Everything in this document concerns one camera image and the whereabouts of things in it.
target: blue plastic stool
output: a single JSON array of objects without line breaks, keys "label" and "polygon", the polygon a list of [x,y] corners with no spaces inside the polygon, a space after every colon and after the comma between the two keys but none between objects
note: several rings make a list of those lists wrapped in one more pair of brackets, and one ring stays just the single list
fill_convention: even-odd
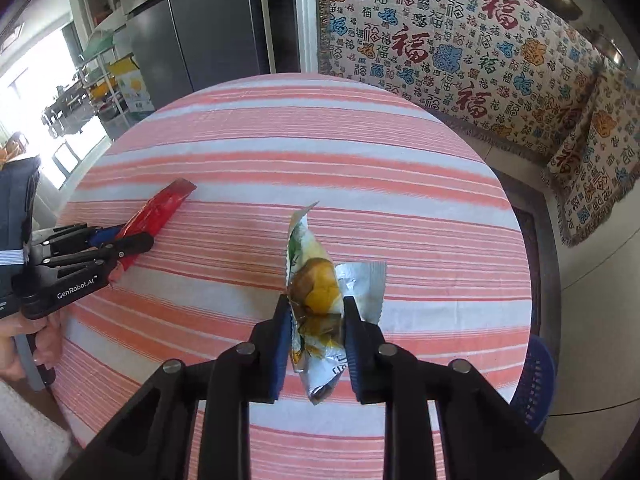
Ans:
[{"label": "blue plastic stool", "polygon": [[545,344],[536,335],[529,336],[527,357],[511,407],[527,425],[538,432],[551,409],[556,387],[556,366]]}]

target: metal screw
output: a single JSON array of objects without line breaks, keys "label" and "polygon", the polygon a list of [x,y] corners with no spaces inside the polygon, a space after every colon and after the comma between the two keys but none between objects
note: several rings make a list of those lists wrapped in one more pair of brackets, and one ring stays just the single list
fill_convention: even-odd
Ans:
[{"label": "metal screw", "polygon": [[178,359],[169,359],[162,365],[162,370],[167,374],[175,374],[182,369],[182,363]]},{"label": "metal screw", "polygon": [[471,371],[471,363],[465,359],[453,359],[451,368],[461,374],[468,374]]},{"label": "metal screw", "polygon": [[398,353],[398,347],[392,343],[382,343],[382,345],[378,347],[378,353],[386,357],[391,357]]},{"label": "metal screw", "polygon": [[243,343],[240,343],[236,347],[236,352],[238,352],[240,355],[251,355],[255,352],[255,345],[253,343],[245,341]]}]

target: human hand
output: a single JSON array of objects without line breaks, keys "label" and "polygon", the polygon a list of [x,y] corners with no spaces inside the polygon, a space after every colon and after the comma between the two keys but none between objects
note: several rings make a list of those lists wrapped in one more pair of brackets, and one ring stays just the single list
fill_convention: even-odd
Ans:
[{"label": "human hand", "polygon": [[0,378],[17,381],[25,376],[12,337],[36,333],[33,360],[36,365],[52,368],[62,355],[62,329],[60,311],[41,319],[26,319],[16,313],[0,319]]}]

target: striped cuff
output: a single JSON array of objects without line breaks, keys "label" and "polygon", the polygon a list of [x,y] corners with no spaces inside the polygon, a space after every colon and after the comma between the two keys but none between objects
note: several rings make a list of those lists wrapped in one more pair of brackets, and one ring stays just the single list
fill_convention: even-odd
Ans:
[{"label": "striped cuff", "polygon": [[15,251],[0,251],[0,266],[22,265],[24,262],[25,257],[22,249]]}]

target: patterned blanket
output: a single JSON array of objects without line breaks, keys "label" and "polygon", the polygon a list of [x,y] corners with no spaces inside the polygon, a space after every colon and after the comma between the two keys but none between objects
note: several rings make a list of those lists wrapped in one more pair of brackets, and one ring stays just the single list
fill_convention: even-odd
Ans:
[{"label": "patterned blanket", "polygon": [[[623,136],[629,144],[605,142],[606,156],[598,160],[579,152],[591,118],[604,117],[594,115],[600,103],[594,88],[607,85],[611,76],[603,74],[610,69],[584,37],[535,1],[321,0],[319,8],[321,72],[385,88],[436,110],[445,122],[447,116],[466,121],[466,133],[548,163],[565,243],[583,240],[606,217],[605,203],[620,198],[613,173],[593,184],[600,191],[597,210],[579,188],[587,185],[585,171],[615,171],[613,162],[605,168],[606,159],[623,143],[632,161],[614,160],[629,175],[625,189],[632,186],[638,149],[631,133]],[[626,107],[631,97],[616,102],[622,100]],[[616,124],[627,132],[638,125],[625,109],[619,111],[627,123]],[[585,157],[589,168],[577,163]]]}]

